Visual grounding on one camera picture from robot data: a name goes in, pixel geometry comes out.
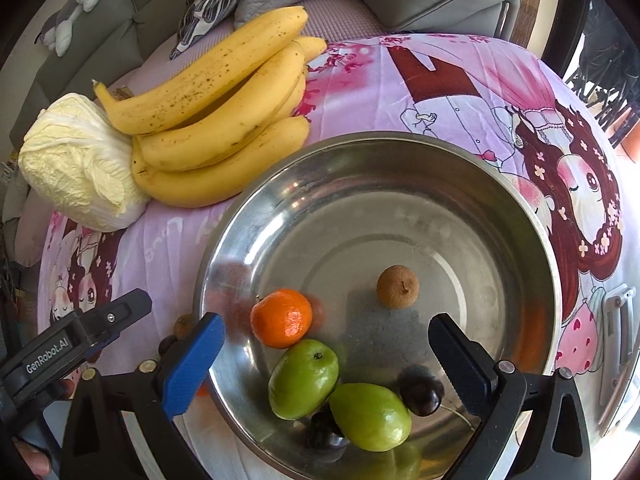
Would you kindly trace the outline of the person's left hand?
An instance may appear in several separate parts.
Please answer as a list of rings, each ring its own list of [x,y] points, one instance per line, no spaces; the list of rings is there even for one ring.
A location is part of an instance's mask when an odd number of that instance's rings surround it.
[[[30,471],[37,478],[46,478],[50,474],[52,470],[51,462],[46,454],[22,441],[15,441],[14,444],[27,466],[29,466]]]

